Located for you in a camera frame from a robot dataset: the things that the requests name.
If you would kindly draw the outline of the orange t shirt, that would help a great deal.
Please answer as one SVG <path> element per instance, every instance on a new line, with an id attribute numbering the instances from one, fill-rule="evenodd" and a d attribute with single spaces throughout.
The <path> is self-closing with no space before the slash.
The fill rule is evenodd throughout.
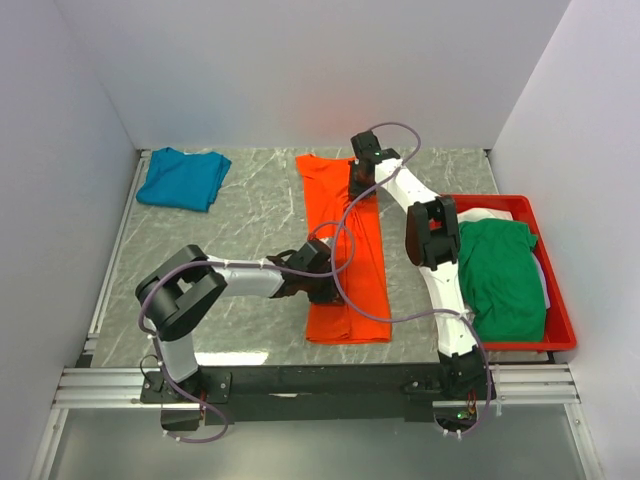
<path id="1" fill-rule="evenodd" d="M 308 229 L 339 221 L 351 203 L 347 159 L 325 159 L 312 154 L 296 158 L 302 177 Z M 313 305 L 307 319 L 306 339 L 316 344 L 385 343 L 392 327 L 368 318 L 391 316 L 386 288 L 384 252 L 377 198 L 361 200 L 350 212 L 346 227 L 354 235 L 355 257 L 339 274 L 343 290 L 358 310 L 342 306 Z"/>

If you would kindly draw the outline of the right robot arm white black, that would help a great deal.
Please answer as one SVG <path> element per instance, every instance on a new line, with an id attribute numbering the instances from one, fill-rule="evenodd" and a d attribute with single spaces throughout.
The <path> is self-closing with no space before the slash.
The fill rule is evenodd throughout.
<path id="1" fill-rule="evenodd" d="M 427 286 L 438 331 L 443 370 L 439 387 L 460 399 L 486 381 L 486 356 L 468 326 L 460 289 L 461 246 L 455 200 L 422 183 L 394 149 L 381 147 L 371 130 L 351 138 L 348 193 L 354 206 L 385 190 L 406 214 L 405 250 Z"/>

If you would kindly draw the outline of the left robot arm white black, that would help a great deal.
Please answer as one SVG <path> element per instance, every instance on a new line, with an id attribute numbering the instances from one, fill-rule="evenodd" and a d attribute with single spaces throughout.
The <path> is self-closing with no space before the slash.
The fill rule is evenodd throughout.
<path id="1" fill-rule="evenodd" d="M 319 239 L 256 261 L 224 260 L 188 245 L 142 280 L 135 296 L 146 307 L 143 325 L 159 339 L 166 392 L 186 402 L 203 388 L 192 332 L 221 298 L 277 299 L 304 292 L 313 305 L 342 306 L 330 255 Z"/>

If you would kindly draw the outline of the white t shirt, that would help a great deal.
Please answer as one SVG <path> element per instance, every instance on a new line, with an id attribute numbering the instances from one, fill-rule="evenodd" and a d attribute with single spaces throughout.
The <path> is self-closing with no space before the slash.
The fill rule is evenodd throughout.
<path id="1" fill-rule="evenodd" d="M 477 222 L 485 219 L 497 219 L 512 221 L 513 216 L 509 211 L 496 210 L 491 208 L 474 207 L 457 214 L 459 223 Z"/>

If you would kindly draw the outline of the black base beam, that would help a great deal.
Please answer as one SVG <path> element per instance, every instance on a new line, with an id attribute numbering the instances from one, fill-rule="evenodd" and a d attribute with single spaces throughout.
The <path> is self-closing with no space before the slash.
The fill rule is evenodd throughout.
<path id="1" fill-rule="evenodd" d="M 439 401 L 493 394 L 484 372 L 436 363 L 203 367 L 184 382 L 218 408 L 207 425 L 257 421 L 401 418 L 431 422 Z"/>

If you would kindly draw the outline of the folded blue t shirt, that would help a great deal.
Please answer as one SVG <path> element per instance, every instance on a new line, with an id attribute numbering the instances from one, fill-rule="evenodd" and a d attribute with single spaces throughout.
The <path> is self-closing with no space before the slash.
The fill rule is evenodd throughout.
<path id="1" fill-rule="evenodd" d="M 144 205 L 207 213 L 232 162 L 217 152 L 153 151 L 136 200 Z"/>

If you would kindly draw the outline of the green t shirt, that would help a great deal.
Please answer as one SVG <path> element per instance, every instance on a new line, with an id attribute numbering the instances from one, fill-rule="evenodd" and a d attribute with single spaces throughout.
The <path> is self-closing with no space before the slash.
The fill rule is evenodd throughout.
<path id="1" fill-rule="evenodd" d="M 459 281 L 484 342 L 539 342 L 546 303 L 525 223 L 495 218 L 460 224 Z"/>

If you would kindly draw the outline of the lavender t shirt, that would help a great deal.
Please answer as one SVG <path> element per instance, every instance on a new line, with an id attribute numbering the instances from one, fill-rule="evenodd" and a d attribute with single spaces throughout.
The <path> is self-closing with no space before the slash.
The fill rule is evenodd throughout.
<path id="1" fill-rule="evenodd" d="M 542 288 L 542 292 L 543 292 L 543 299 L 544 299 L 544 304 L 545 304 L 545 309 L 549 310 L 551 307 L 551 301 L 550 301 L 550 297 L 549 297 L 549 293 L 548 293 L 548 286 L 547 286 L 547 280 L 546 280 L 546 275 L 544 272 L 544 269 L 542 267 L 542 264 L 540 263 L 540 261 L 538 260 L 537 256 L 532 253 L 532 258 L 533 261 L 535 263 L 536 269 L 537 269 L 537 273 L 538 273 L 538 277 L 539 277 L 539 281 L 541 284 L 541 288 Z"/>

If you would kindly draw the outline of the aluminium frame rail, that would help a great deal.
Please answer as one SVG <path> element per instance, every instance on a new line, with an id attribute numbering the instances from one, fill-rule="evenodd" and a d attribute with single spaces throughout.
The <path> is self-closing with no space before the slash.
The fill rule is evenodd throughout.
<path id="1" fill-rule="evenodd" d="M 148 149 L 139 152 L 112 253 L 79 357 L 82 364 L 89 361 L 98 344 L 106 306 L 116 278 L 117 263 L 121 257 L 124 233 L 129 224 L 135 191 L 141 182 L 142 173 L 148 165 L 150 156 L 151 151 Z M 47 424 L 29 477 L 31 479 L 48 479 L 50 477 L 71 411 L 137 408 L 140 403 L 137 396 L 134 395 L 134 388 L 141 381 L 142 375 L 135 368 L 84 366 L 65 368 L 54 395 Z"/>

